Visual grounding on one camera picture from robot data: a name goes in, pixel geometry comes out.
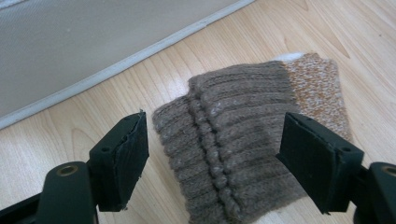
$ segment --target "brown knitted garment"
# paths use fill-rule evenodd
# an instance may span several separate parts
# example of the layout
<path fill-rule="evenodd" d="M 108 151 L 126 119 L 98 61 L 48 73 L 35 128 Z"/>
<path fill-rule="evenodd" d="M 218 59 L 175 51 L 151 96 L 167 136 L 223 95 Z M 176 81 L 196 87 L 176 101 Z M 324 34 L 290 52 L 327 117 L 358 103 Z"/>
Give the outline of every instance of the brown knitted garment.
<path fill-rule="evenodd" d="M 295 98 L 304 97 L 293 88 L 293 81 L 302 81 L 296 74 L 290 79 L 292 63 L 241 64 L 193 77 L 186 96 L 154 112 L 155 129 L 187 199 L 191 223 L 246 223 L 304 196 L 275 158 L 285 113 L 300 112 Z M 345 112 L 339 102 L 323 107 L 333 104 L 337 107 L 326 110 L 329 116 L 345 120 L 334 113 Z"/>

